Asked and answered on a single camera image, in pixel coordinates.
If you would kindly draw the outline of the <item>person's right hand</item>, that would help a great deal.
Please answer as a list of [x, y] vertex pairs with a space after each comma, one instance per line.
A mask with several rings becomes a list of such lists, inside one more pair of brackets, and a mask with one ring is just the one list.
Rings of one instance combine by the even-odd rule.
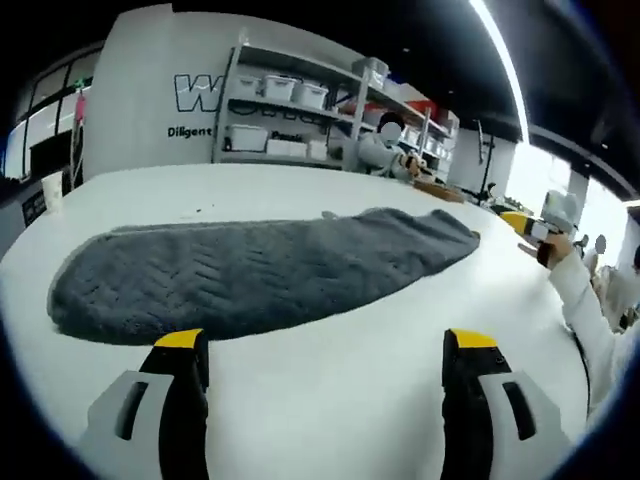
[[549, 233], [537, 250], [536, 260], [549, 270], [574, 251], [573, 245], [565, 234]]

